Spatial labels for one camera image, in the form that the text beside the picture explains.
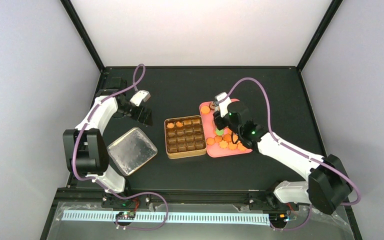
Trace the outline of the green round macaron cookie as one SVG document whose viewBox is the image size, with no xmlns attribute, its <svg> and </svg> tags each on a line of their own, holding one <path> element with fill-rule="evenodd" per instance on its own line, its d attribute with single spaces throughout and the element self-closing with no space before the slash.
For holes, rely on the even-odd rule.
<svg viewBox="0 0 384 240">
<path fill-rule="evenodd" d="M 219 130 L 219 129 L 215 129 L 214 130 L 214 133 L 217 135 L 217 136 L 223 136 L 225 134 L 225 131 L 222 129 L 222 130 Z"/>
</svg>

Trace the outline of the orange flower cookie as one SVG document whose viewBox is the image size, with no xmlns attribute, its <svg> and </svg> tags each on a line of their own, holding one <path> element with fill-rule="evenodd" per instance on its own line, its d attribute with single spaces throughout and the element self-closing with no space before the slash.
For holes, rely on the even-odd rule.
<svg viewBox="0 0 384 240">
<path fill-rule="evenodd" d="M 180 121 L 177 121 L 177 122 L 175 123 L 175 125 L 176 125 L 177 128 L 181 128 L 181 127 L 183 127 L 183 123 L 180 122 Z"/>
<path fill-rule="evenodd" d="M 175 124 L 172 123 L 172 122 L 169 122 L 169 123 L 166 125 L 166 127 L 167 127 L 168 129 L 173 129 L 173 128 L 175 127 Z"/>
</svg>

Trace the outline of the gold cookie tin box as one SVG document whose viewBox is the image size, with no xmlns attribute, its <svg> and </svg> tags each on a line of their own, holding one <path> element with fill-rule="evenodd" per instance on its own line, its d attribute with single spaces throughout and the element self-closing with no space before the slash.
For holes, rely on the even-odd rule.
<svg viewBox="0 0 384 240">
<path fill-rule="evenodd" d="M 176 127 L 176 122 L 182 122 L 183 127 Z M 168 123 L 174 123 L 175 127 L 167 128 Z M 207 153 L 202 117 L 199 115 L 166 119 L 164 137 L 165 151 L 171 160 L 197 157 Z"/>
</svg>

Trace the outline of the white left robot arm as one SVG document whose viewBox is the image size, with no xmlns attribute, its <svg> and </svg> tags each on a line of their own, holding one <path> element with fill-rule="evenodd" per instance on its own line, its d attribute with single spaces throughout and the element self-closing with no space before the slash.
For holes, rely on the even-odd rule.
<svg viewBox="0 0 384 240">
<path fill-rule="evenodd" d="M 138 90 L 137 82 L 128 86 L 121 79 L 114 86 L 99 90 L 86 117 L 62 135 L 67 169 L 81 182 L 98 184 L 106 193 L 131 199 L 130 184 L 110 165 L 110 154 L 103 134 L 119 113 L 145 125 L 152 125 L 152 111 L 143 105 L 151 94 Z"/>
</svg>

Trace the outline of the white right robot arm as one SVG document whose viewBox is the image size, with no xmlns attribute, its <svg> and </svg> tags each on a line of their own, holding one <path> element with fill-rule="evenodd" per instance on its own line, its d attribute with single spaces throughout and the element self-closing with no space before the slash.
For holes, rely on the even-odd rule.
<svg viewBox="0 0 384 240">
<path fill-rule="evenodd" d="M 304 203 L 331 215 L 345 205 L 354 187 L 337 156 L 313 154 L 283 140 L 256 124 L 240 101 L 216 103 L 214 110 L 216 128 L 229 129 L 232 144 L 268 156 L 302 177 L 302 181 L 284 180 L 266 193 L 264 200 L 270 209 L 279 209 L 284 203 Z"/>
</svg>

